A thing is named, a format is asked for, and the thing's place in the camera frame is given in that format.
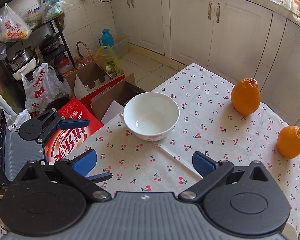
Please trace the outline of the yellow plastic bag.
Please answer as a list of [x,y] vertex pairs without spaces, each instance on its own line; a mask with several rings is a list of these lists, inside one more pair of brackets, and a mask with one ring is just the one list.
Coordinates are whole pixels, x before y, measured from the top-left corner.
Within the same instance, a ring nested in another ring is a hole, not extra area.
[[95,62],[112,78],[124,75],[124,71],[119,66],[117,55],[110,46],[100,46],[94,58]]

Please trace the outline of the white bowl pink flowers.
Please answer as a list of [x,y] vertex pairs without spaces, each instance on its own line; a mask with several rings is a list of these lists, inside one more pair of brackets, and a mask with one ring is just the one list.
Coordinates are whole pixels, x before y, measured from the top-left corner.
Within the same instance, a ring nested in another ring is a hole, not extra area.
[[168,136],[180,117],[177,103],[158,92],[141,93],[123,111],[126,126],[141,140],[159,141]]

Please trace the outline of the brown cardboard box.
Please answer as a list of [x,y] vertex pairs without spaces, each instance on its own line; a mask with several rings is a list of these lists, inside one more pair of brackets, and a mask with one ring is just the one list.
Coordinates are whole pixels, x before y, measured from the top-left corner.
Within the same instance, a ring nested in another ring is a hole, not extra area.
[[136,86],[134,74],[111,77],[104,59],[99,58],[65,77],[75,97],[103,124],[113,102],[125,107],[134,96],[144,92]]

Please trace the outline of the red white plastic bag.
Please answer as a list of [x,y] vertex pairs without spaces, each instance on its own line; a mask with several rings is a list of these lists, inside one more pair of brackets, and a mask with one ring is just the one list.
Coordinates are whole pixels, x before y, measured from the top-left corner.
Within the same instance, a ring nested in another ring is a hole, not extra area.
[[53,100],[66,95],[64,83],[59,80],[55,70],[47,63],[42,63],[28,81],[23,73],[21,78],[25,90],[25,107],[29,113],[42,112]]

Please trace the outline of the black metal shelf rack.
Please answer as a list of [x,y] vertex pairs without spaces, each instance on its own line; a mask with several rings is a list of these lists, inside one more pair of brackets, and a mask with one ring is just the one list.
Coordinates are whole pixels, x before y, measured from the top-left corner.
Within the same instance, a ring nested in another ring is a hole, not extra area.
[[0,108],[25,109],[21,77],[41,63],[70,55],[63,29],[66,0],[0,0]]

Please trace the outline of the wicker basket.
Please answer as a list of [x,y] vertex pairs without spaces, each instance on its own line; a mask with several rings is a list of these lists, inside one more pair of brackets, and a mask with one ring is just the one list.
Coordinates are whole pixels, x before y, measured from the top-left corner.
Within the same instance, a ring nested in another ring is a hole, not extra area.
[[[82,54],[80,47],[84,47],[85,54]],[[74,55],[75,67],[76,69],[82,68],[87,64],[94,61],[93,54],[90,48],[82,41],[76,43],[77,53]]]

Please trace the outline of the red cardboard box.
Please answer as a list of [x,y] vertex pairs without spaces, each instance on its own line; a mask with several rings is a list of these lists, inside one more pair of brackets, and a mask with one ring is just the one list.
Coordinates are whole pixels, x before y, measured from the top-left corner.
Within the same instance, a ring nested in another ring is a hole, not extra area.
[[82,128],[57,129],[44,147],[47,161],[50,163],[66,158],[75,148],[83,144],[85,140],[103,126],[102,122],[97,120],[77,98],[72,98],[57,112],[65,118],[88,119],[90,124]]

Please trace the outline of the hanging snack plastic bag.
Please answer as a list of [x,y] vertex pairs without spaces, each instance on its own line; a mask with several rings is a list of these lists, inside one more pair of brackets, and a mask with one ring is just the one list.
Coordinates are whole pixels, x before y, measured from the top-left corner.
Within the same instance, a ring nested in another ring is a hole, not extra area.
[[0,41],[15,42],[27,40],[32,33],[25,21],[5,3],[0,24]]

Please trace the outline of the hanging green plastic bag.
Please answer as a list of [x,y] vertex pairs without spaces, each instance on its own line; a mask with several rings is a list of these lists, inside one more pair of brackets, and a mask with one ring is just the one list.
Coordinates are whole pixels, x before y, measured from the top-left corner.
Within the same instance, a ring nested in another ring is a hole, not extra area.
[[49,22],[66,13],[74,3],[66,0],[40,0],[42,23]]

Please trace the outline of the cherry print tablecloth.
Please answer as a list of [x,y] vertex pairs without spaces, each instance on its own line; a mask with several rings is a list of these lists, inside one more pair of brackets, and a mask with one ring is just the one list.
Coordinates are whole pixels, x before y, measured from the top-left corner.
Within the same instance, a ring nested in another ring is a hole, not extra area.
[[93,174],[112,173],[100,184],[117,191],[180,193],[199,180],[192,155],[200,151],[218,161],[246,166],[261,161],[289,200],[289,222],[300,231],[300,156],[285,159],[276,148],[286,123],[266,104],[249,116],[238,114],[230,100],[232,84],[191,64],[156,88],[172,98],[180,117],[168,136],[156,142],[136,137],[122,115],[90,136],[69,154],[97,153]]

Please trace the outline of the bumpy orange fruit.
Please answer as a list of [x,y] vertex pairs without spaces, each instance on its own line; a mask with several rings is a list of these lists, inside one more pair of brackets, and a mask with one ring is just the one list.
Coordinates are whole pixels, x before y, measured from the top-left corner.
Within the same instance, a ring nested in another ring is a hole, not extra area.
[[258,82],[253,78],[240,80],[231,91],[231,102],[241,115],[253,114],[261,103]]

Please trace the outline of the blue thermos jug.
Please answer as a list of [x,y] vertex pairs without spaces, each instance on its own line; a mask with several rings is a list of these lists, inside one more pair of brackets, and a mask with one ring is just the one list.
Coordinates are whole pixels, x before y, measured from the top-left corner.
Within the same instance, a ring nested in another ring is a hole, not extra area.
[[109,29],[102,30],[102,36],[98,39],[100,46],[110,46],[114,45],[114,39]]

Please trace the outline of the orange fruit with leaf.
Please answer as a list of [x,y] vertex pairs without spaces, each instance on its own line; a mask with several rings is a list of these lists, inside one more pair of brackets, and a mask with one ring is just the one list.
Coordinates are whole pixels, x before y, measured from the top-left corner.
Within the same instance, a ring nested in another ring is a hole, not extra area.
[[276,146],[279,153],[286,159],[294,159],[300,155],[300,127],[287,126],[281,129]]

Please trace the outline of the white floral plate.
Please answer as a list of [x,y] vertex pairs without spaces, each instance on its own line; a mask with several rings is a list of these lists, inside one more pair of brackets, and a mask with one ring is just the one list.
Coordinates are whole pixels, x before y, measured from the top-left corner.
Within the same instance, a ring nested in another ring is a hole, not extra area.
[[282,235],[287,239],[287,240],[298,240],[298,233],[294,226],[290,223],[286,223],[285,228],[282,231]]

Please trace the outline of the white kitchen cabinets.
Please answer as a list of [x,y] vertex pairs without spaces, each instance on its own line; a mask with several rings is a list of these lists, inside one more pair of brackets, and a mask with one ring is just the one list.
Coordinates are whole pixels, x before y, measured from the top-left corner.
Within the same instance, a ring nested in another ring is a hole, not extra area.
[[269,0],[111,0],[115,28],[168,59],[232,83],[255,78],[261,99],[300,125],[300,16]]

